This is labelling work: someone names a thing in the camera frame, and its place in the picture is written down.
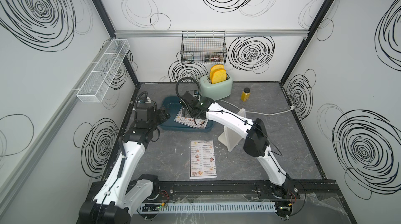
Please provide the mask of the new menu sheet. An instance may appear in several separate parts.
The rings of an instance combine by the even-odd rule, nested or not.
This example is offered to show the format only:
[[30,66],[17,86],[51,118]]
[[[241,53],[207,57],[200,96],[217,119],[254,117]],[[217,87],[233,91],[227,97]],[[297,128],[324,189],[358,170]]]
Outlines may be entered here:
[[174,118],[174,122],[195,129],[205,129],[208,124],[207,119],[202,120],[191,117],[188,111],[184,107],[181,107],[178,114]]

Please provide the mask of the white acrylic menu holder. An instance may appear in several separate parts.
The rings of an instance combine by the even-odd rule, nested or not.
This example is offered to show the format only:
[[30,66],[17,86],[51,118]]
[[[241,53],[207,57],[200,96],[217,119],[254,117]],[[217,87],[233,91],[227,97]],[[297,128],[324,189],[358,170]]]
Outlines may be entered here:
[[230,128],[223,127],[223,133],[218,137],[218,141],[227,147],[231,152],[243,138]]

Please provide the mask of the old menu sheet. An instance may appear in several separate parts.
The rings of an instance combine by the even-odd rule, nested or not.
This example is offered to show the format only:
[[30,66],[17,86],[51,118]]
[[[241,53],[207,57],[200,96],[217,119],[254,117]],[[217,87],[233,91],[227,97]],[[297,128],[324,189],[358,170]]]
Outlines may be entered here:
[[217,178],[214,142],[190,141],[190,180]]

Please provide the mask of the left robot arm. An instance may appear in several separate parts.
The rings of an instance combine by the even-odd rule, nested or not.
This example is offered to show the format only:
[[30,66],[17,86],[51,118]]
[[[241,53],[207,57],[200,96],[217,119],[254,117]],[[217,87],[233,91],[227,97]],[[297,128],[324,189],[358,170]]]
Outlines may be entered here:
[[119,138],[118,161],[97,194],[81,206],[79,224],[129,224],[144,200],[158,196],[157,176],[142,175],[137,180],[132,176],[149,143],[156,142],[159,125],[169,118],[168,110],[159,108],[147,92],[138,96],[134,121]]

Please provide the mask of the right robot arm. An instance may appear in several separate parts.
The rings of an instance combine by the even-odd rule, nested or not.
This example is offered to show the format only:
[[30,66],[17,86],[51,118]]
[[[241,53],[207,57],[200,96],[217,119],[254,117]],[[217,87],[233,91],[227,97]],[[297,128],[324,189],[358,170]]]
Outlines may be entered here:
[[178,95],[178,98],[191,117],[220,123],[243,138],[245,140],[243,150],[259,161],[277,197],[284,199],[298,196],[293,179],[279,165],[270,147],[267,131],[261,119],[248,119],[231,112],[208,97],[194,97],[189,92]]

